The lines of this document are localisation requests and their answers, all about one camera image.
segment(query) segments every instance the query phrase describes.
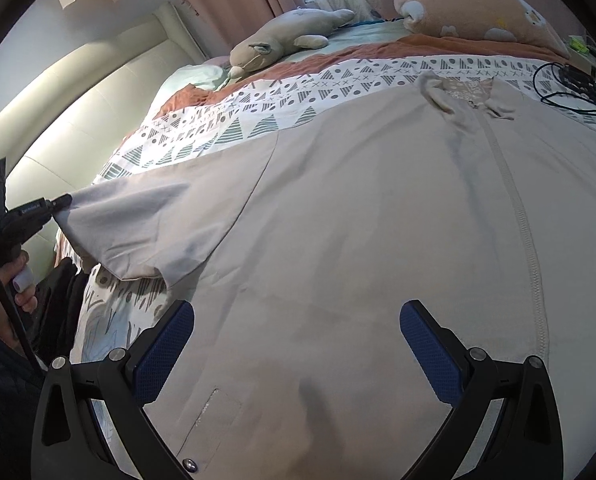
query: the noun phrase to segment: metal screw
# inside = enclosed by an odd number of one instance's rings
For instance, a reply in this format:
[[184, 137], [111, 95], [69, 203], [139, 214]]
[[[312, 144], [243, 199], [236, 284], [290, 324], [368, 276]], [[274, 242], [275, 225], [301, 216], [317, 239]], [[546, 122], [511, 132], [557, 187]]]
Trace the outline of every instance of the metal screw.
[[109, 359], [111, 361], [120, 361], [126, 354], [124, 348], [114, 348], [111, 352], [109, 352]]
[[66, 362], [67, 359], [65, 359], [62, 356], [59, 356], [52, 361], [52, 368], [54, 368], [55, 370], [60, 370]]
[[198, 464], [190, 458], [185, 458], [182, 461], [182, 467], [184, 467], [185, 470], [189, 471], [190, 473], [198, 472]]
[[487, 352], [485, 352], [482, 348], [475, 346], [474, 348], [469, 349], [469, 355], [475, 361], [484, 361], [487, 357]]
[[536, 357], [535, 355], [532, 355], [529, 358], [529, 364], [534, 368], [542, 368], [542, 360], [539, 357]]

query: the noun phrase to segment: orange plush pillow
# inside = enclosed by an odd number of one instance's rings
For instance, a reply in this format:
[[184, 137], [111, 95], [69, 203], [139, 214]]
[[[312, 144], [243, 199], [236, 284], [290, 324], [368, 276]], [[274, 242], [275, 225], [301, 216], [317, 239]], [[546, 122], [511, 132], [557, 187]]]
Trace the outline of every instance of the orange plush pillow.
[[436, 38], [513, 41], [569, 58], [553, 27], [524, 0], [393, 0], [407, 30]]

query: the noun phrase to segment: blue gripper pad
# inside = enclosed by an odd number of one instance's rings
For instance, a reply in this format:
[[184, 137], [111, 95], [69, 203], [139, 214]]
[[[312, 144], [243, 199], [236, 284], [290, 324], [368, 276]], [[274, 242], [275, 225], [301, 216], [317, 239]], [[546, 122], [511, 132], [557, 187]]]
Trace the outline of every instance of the blue gripper pad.
[[400, 331], [438, 400], [456, 407], [462, 397], [460, 370], [418, 311], [408, 301], [400, 311]]
[[194, 309], [183, 301], [134, 370], [134, 398], [140, 405], [156, 400], [193, 330]]

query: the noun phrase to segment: orange blanket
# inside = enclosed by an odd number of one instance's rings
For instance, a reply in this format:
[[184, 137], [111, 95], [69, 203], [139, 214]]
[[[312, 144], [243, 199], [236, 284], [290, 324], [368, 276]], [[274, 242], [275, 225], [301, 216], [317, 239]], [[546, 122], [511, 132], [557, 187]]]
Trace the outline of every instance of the orange blanket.
[[278, 63], [267, 70], [251, 75], [216, 92], [196, 88], [194, 85], [189, 84], [172, 95], [162, 105], [156, 118], [188, 106], [219, 103], [225, 97], [252, 81], [258, 81], [259, 79], [279, 80], [291, 76], [314, 74], [347, 59], [395, 59], [409, 56], [436, 56], [439, 54], [513, 56], [561, 63], [567, 62], [551, 50], [539, 46], [499, 41], [462, 40], [461, 38], [433, 38], [424, 34], [412, 34], [389, 43], [355, 45], [332, 54], [316, 54], [296, 63], [289, 61]]

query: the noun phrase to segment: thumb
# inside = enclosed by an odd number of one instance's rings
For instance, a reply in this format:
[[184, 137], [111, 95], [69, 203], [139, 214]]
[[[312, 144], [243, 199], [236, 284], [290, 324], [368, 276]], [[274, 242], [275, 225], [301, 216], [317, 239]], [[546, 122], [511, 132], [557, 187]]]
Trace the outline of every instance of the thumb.
[[27, 254], [27, 251], [21, 251], [13, 262], [4, 264], [0, 268], [0, 280], [2, 283], [7, 285], [27, 265], [28, 261], [29, 254]]

